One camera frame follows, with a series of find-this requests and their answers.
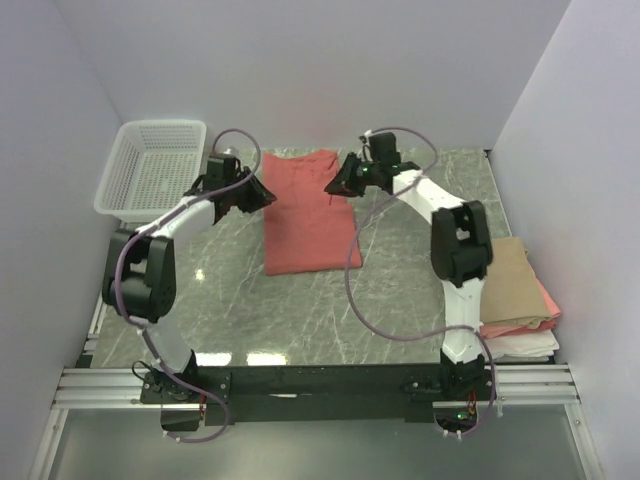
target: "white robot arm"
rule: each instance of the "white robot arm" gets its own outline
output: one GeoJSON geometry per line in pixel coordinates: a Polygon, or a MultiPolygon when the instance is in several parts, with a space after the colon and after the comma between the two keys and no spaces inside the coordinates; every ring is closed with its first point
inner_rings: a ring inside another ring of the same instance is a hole
{"type": "MultiPolygon", "coordinates": [[[[254,176],[224,194],[208,195],[239,182],[249,174],[248,168],[240,167],[240,161],[232,151],[214,153],[207,162],[206,173],[198,177],[173,209],[133,232],[122,229],[111,237],[102,298],[117,309],[115,271],[118,259],[133,236],[151,232],[139,239],[124,258],[123,301],[131,323],[138,326],[140,334],[144,332],[151,339],[154,355],[177,374],[195,370],[196,365],[195,354],[180,334],[178,322],[170,318],[176,296],[174,252],[217,223],[231,207],[253,213],[276,200],[254,176]],[[145,271],[134,271],[132,265],[142,261],[146,261],[145,271]]],[[[154,366],[160,369],[157,362],[154,366]]]]}
{"type": "MultiPolygon", "coordinates": [[[[393,178],[393,190],[399,192],[411,185],[421,172],[409,170],[393,178]]],[[[461,208],[464,201],[448,193],[429,178],[421,178],[416,187],[398,197],[412,207],[431,225],[432,217],[440,209],[461,208]]],[[[444,289],[445,322],[447,326],[468,325],[480,328],[480,296],[484,279],[470,278],[460,287],[450,280],[441,280],[444,289]]],[[[467,363],[482,354],[475,335],[466,330],[450,330],[445,333],[443,353],[453,363],[467,363]]]]}

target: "folded clothes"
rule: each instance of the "folded clothes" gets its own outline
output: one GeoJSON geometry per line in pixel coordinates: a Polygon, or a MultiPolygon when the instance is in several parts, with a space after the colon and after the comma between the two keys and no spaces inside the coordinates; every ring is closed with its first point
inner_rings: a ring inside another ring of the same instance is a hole
{"type": "Polygon", "coordinates": [[[545,357],[553,355],[560,345],[551,330],[529,335],[505,335],[487,340],[487,346],[494,358],[504,355],[511,357],[545,357]]]}
{"type": "MultiPolygon", "coordinates": [[[[343,268],[355,235],[353,207],[324,187],[338,172],[338,155],[319,150],[297,158],[264,155],[264,185],[278,200],[264,209],[265,273],[343,268]]],[[[355,248],[350,266],[362,266],[355,248]]]]}
{"type": "Polygon", "coordinates": [[[549,292],[544,288],[540,280],[536,279],[538,283],[538,288],[540,289],[540,293],[544,298],[544,302],[551,314],[551,318],[549,320],[544,320],[540,322],[540,325],[537,328],[529,328],[529,327],[520,327],[518,325],[495,325],[489,324],[480,327],[480,333],[484,338],[496,338],[502,335],[522,335],[525,333],[532,332],[542,332],[545,330],[550,330],[556,327],[556,319],[561,315],[560,308],[553,301],[549,292]]]}
{"type": "Polygon", "coordinates": [[[551,319],[527,253],[518,237],[492,241],[493,262],[487,270],[480,304],[484,325],[538,328],[551,319]]]}

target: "marble surface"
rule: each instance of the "marble surface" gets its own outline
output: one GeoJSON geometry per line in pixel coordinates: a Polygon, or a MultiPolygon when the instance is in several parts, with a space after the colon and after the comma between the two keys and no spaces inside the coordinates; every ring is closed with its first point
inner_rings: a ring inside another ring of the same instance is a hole
{"type": "MultiPolygon", "coordinates": [[[[278,149],[281,157],[314,149],[278,149]]],[[[344,158],[347,151],[341,151],[344,158]]],[[[423,149],[403,152],[426,165],[423,149]]],[[[241,151],[249,164],[253,155],[241,151]]],[[[440,186],[467,200],[481,200],[491,235],[509,228],[485,153],[443,151],[431,170],[440,186]]],[[[356,218],[386,194],[371,188],[352,201],[356,218]]],[[[442,286],[429,260],[430,227],[396,201],[375,215],[360,237],[364,266],[352,272],[361,311],[388,332],[411,335],[444,326],[442,286]]],[[[262,214],[230,212],[176,254],[178,295],[170,316],[201,365],[328,365],[435,362],[441,337],[402,343],[373,335],[353,315],[342,271],[267,277],[262,214]]],[[[148,358],[133,328],[114,310],[105,314],[92,367],[129,367],[148,358]]]]}

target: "laundry basket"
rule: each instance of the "laundry basket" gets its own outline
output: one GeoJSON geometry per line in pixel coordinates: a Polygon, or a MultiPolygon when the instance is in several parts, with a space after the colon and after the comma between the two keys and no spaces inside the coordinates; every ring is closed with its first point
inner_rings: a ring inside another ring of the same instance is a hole
{"type": "Polygon", "coordinates": [[[93,206],[147,223],[178,203],[198,176],[207,127],[192,120],[142,120],[120,127],[93,206]]]}

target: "purple cable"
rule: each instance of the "purple cable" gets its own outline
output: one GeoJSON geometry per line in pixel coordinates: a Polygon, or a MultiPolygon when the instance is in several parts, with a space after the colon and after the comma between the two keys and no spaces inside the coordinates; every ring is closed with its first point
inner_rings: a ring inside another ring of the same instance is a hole
{"type": "Polygon", "coordinates": [[[253,136],[251,136],[249,133],[245,132],[244,130],[241,130],[239,128],[229,128],[227,130],[223,130],[216,136],[215,140],[213,141],[213,147],[211,147],[211,150],[215,151],[216,145],[218,144],[218,141],[223,135],[226,135],[227,133],[232,133],[232,132],[240,133],[245,137],[247,137],[249,140],[251,140],[251,143],[253,143],[253,146],[256,149],[256,154],[258,158],[256,160],[255,166],[253,167],[249,175],[247,175],[245,178],[243,178],[239,182],[236,182],[232,185],[219,188],[218,190],[214,190],[213,192],[204,193],[202,195],[194,197],[192,200],[189,200],[187,203],[180,204],[179,206],[171,210],[169,214],[164,216],[160,221],[158,221],[157,223],[151,224],[147,229],[141,232],[138,232],[136,235],[131,237],[131,239],[125,244],[124,248],[120,252],[120,256],[118,257],[118,262],[116,263],[116,271],[115,271],[114,280],[113,280],[114,293],[116,297],[116,305],[118,307],[118,312],[120,312],[120,315],[122,316],[122,318],[124,318],[124,320],[127,323],[142,330],[142,339],[147,345],[147,348],[151,352],[151,355],[153,356],[153,358],[158,362],[162,371],[176,384],[188,390],[191,390],[192,392],[199,393],[200,395],[206,396],[210,400],[213,400],[218,405],[220,405],[222,407],[222,410],[224,410],[224,423],[216,432],[212,433],[211,435],[208,435],[202,438],[183,438],[183,437],[179,437],[174,433],[167,434],[169,437],[182,443],[203,443],[203,442],[208,442],[209,440],[218,438],[229,426],[229,423],[231,421],[231,412],[229,411],[229,407],[222,401],[222,399],[220,399],[220,397],[218,397],[217,395],[211,392],[207,392],[206,390],[196,387],[195,385],[191,385],[190,383],[187,383],[184,380],[181,380],[175,375],[175,372],[171,370],[169,365],[167,365],[164,362],[164,360],[162,360],[160,353],[156,349],[155,345],[153,344],[153,341],[151,340],[151,337],[149,336],[146,330],[147,324],[139,323],[133,320],[129,316],[129,313],[125,308],[124,298],[122,296],[122,272],[124,270],[124,263],[125,263],[127,254],[129,253],[131,248],[136,244],[136,242],[138,242],[141,238],[147,235],[151,235],[153,232],[159,230],[160,228],[165,226],[167,223],[169,223],[171,220],[173,220],[178,215],[180,215],[182,212],[184,212],[186,209],[188,209],[190,206],[198,202],[201,202],[203,200],[209,200],[210,198],[215,197],[216,195],[220,195],[222,193],[228,192],[230,190],[233,190],[234,188],[238,188],[241,185],[244,185],[245,183],[247,183],[249,180],[251,180],[251,177],[255,175],[255,173],[258,171],[258,168],[260,167],[260,162],[262,161],[262,151],[260,150],[260,145],[258,145],[258,142],[256,141],[256,139],[253,138],[253,136]]]}
{"type": "Polygon", "coordinates": [[[401,342],[415,342],[415,341],[418,341],[418,340],[424,340],[425,338],[434,337],[436,335],[440,335],[442,333],[445,333],[445,332],[448,332],[448,331],[451,331],[451,330],[467,330],[467,331],[472,332],[476,337],[478,337],[478,340],[480,341],[480,344],[482,345],[483,350],[487,354],[487,360],[488,360],[488,363],[489,363],[489,367],[491,369],[491,393],[489,394],[489,404],[487,406],[487,413],[485,413],[484,415],[482,415],[478,419],[478,422],[476,423],[476,425],[474,427],[470,428],[469,430],[467,430],[464,433],[461,433],[461,436],[465,436],[465,435],[469,435],[470,433],[476,431],[476,429],[478,429],[485,422],[485,418],[486,418],[487,414],[491,411],[491,408],[493,407],[493,402],[494,402],[494,400],[496,398],[496,366],[495,366],[495,362],[493,360],[493,356],[491,355],[491,352],[489,351],[489,346],[487,345],[487,342],[485,341],[485,339],[482,338],[482,335],[480,335],[480,333],[477,332],[473,327],[470,327],[468,325],[451,325],[449,327],[438,328],[438,329],[432,330],[430,332],[421,333],[421,334],[413,335],[413,336],[394,335],[394,334],[391,334],[391,333],[386,333],[386,332],[380,330],[375,325],[373,325],[371,322],[369,322],[364,317],[364,315],[362,314],[362,312],[360,312],[360,309],[356,305],[355,299],[353,298],[353,291],[351,290],[351,278],[349,276],[349,272],[351,270],[351,267],[350,267],[351,255],[353,253],[354,248],[356,247],[356,244],[358,243],[358,237],[360,236],[360,233],[362,232],[364,227],[367,225],[368,220],[373,216],[374,213],[380,211],[382,209],[382,207],[384,207],[387,203],[389,203],[392,200],[398,198],[403,193],[408,192],[409,190],[414,188],[416,185],[418,185],[418,183],[420,183],[420,180],[427,174],[427,172],[429,170],[431,170],[431,168],[433,168],[433,166],[436,163],[438,163],[438,150],[436,149],[435,145],[433,143],[431,143],[431,141],[427,137],[422,135],[420,132],[417,132],[417,131],[415,131],[415,130],[413,130],[411,128],[405,128],[405,127],[384,127],[384,128],[378,128],[376,130],[373,130],[371,133],[387,132],[387,131],[392,131],[392,130],[411,133],[411,134],[415,135],[416,137],[420,138],[427,145],[429,145],[429,147],[431,147],[431,149],[433,150],[433,152],[435,154],[435,158],[429,165],[427,165],[425,168],[422,169],[422,174],[418,175],[416,177],[416,179],[411,183],[411,185],[409,185],[409,186],[407,186],[407,187],[405,187],[405,188],[403,188],[403,189],[401,189],[401,190],[399,190],[397,192],[394,192],[389,197],[385,198],[381,202],[379,202],[376,205],[374,205],[373,207],[371,207],[371,210],[369,210],[367,212],[367,214],[364,216],[364,218],[358,224],[358,226],[356,228],[356,233],[353,236],[353,238],[351,239],[351,243],[349,244],[349,250],[347,251],[347,260],[345,262],[345,267],[344,267],[344,285],[345,285],[345,289],[347,291],[347,298],[349,299],[349,305],[351,305],[351,309],[353,310],[353,313],[356,315],[356,317],[358,317],[358,320],[360,320],[364,324],[364,326],[367,327],[369,330],[371,330],[373,333],[375,333],[377,335],[380,335],[381,337],[386,338],[388,340],[399,340],[401,342]]]}

